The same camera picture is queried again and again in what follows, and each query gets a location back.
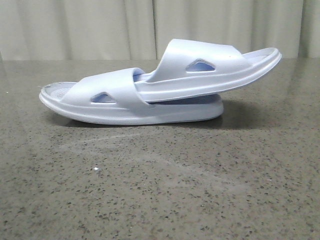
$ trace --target slide sandal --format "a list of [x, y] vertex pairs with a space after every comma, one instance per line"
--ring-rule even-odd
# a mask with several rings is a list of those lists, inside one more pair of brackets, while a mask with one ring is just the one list
[[247, 85], [280, 60], [276, 48], [241, 54], [234, 47], [173, 39], [156, 70], [128, 68], [57, 82], [40, 100], [54, 112], [82, 122], [145, 125], [213, 119], [223, 113], [217, 93]]

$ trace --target gray stone surface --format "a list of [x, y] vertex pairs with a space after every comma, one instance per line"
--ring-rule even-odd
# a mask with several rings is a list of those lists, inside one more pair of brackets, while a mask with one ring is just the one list
[[320, 59], [282, 60], [203, 122], [95, 125], [38, 99], [156, 65], [0, 62], [0, 238], [320, 239]]

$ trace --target speckled countertop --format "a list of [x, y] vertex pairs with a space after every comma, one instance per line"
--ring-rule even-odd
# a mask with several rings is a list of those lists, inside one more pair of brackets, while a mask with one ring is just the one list
[[156, 61], [0, 62], [0, 238], [320, 239], [320, 59], [222, 93], [213, 120], [104, 126], [40, 86]]

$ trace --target triangular cutout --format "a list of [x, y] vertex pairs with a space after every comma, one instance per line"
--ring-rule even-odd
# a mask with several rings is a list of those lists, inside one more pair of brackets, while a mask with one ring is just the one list
[[207, 72], [214, 70], [215, 68], [213, 66], [201, 59], [194, 61], [186, 68], [187, 72]]
[[108, 94], [105, 92], [99, 93], [98, 95], [91, 98], [91, 102], [93, 103], [115, 103], [115, 100], [113, 100]]

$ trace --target white curtain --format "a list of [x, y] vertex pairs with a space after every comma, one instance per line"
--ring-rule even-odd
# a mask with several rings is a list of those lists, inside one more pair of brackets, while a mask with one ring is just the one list
[[0, 0], [0, 57], [159, 59], [172, 38], [320, 57], [319, 24], [320, 0]]

